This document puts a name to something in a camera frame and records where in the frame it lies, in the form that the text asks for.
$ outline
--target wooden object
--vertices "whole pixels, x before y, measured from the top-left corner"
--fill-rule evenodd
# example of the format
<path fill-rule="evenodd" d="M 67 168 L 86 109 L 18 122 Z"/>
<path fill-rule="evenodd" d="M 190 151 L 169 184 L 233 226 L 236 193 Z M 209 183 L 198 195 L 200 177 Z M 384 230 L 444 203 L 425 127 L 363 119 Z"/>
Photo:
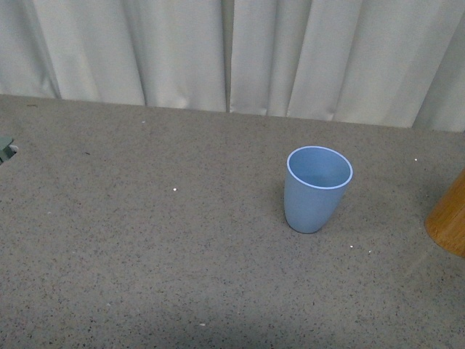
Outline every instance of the wooden object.
<path fill-rule="evenodd" d="M 436 244 L 465 257 L 465 169 L 431 211 L 425 226 Z"/>

